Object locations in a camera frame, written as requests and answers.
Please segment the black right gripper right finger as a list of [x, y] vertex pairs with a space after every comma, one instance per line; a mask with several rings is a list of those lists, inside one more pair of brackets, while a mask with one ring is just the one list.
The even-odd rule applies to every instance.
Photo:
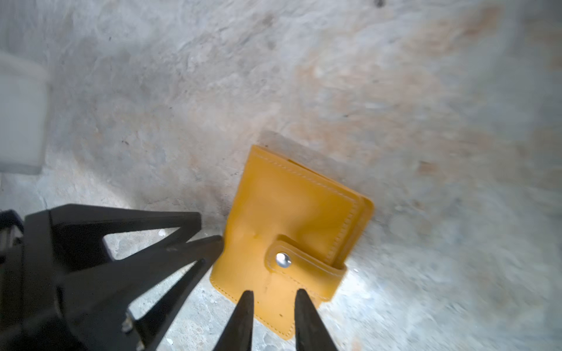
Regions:
[[296, 351], [337, 351], [334, 341], [305, 289], [297, 291], [294, 318]]

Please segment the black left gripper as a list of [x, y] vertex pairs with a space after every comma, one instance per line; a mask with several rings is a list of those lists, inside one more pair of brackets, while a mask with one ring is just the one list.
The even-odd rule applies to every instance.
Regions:
[[[155, 350], [224, 248], [216, 235], [110, 263], [105, 236], [181, 228], [189, 240], [202, 228], [198, 212], [71, 204], [23, 221], [14, 211], [2, 213], [1, 228], [12, 227], [23, 238], [1, 253], [2, 350]], [[92, 268], [62, 281], [63, 313], [52, 234], [71, 267]], [[190, 270], [141, 319], [129, 316], [136, 298], [185, 266]]]

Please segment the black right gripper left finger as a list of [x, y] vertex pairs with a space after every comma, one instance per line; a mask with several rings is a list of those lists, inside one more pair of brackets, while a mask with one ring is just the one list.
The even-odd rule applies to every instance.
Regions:
[[214, 351], [251, 351], [253, 340], [254, 294], [246, 290], [225, 326]]

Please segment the yellow leather card holder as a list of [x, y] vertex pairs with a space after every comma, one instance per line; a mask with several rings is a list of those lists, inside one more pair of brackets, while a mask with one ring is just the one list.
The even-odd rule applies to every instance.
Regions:
[[333, 298], [374, 209], [364, 195], [255, 145], [210, 281], [233, 302], [252, 291], [256, 319], [289, 340], [297, 291], [315, 307]]

